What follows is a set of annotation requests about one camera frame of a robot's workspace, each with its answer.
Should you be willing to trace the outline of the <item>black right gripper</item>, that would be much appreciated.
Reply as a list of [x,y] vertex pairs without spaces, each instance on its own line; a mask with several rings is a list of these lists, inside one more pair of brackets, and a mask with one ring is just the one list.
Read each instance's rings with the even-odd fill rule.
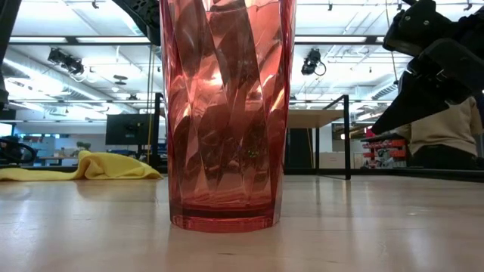
[[372,126],[375,134],[431,116],[448,109],[447,103],[459,104],[483,91],[483,59],[454,39],[440,39],[452,21],[436,11],[433,0],[405,3],[410,7],[392,19],[383,48],[417,57],[400,77],[399,94]]

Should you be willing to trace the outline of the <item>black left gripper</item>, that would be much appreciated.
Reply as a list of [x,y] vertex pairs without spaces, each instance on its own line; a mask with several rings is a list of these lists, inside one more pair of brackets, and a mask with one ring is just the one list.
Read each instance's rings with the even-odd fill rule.
[[159,0],[113,0],[134,21],[151,44],[160,46]]

